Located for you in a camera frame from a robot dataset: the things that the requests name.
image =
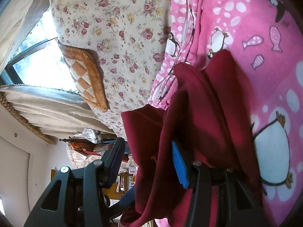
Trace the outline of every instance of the pink blanket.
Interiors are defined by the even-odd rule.
[[[303,37],[297,25],[281,0],[172,0],[171,13],[171,40],[149,104],[169,105],[175,64],[202,69],[219,50],[231,51],[245,76],[264,210],[279,226],[303,187]]]

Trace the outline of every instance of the red garment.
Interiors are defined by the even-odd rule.
[[[166,111],[146,105],[122,114],[128,144],[139,166],[135,209],[122,216],[124,226],[139,227],[154,218],[168,217],[171,227],[184,227],[191,190],[179,184],[172,161],[173,139],[212,167],[242,170],[261,202],[248,112],[231,54],[218,52],[203,71],[181,63],[174,73],[178,91]]]

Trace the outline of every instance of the braided rope trim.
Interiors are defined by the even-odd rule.
[[[43,134],[37,128],[32,126],[26,118],[18,114],[17,111],[10,104],[8,104],[7,99],[1,94],[0,94],[0,104],[10,113],[10,115],[12,115],[16,120],[18,120],[20,124],[22,124],[28,130],[33,132],[36,136],[40,137],[41,139],[43,139],[49,144],[57,144],[56,141]]]

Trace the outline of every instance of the penguin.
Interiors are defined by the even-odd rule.
[[[224,40],[228,37],[226,32],[220,31],[218,28],[215,28],[215,32],[211,37],[211,48],[208,52],[207,57],[211,59],[215,53],[219,52],[224,47]]]
[[[293,182],[290,168],[290,150],[285,125],[285,116],[276,112],[276,119],[253,135],[262,182],[269,186]]]
[[[283,18],[286,8],[281,0],[269,0],[269,1],[272,5],[274,5],[277,8],[277,16],[275,22],[278,23]]]
[[[165,52],[168,53],[171,57],[176,57],[177,47],[180,48],[180,45],[175,40],[172,32],[169,33],[169,38],[166,43]]]

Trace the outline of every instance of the penguin's foot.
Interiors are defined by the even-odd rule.
[[[276,111],[276,117],[277,117],[277,120],[279,121],[279,123],[281,124],[281,126],[284,128],[285,116],[282,114],[279,114],[278,111]]]
[[[290,189],[291,188],[291,183],[293,181],[294,180],[292,179],[292,173],[288,173],[287,178],[286,178],[286,187]]]

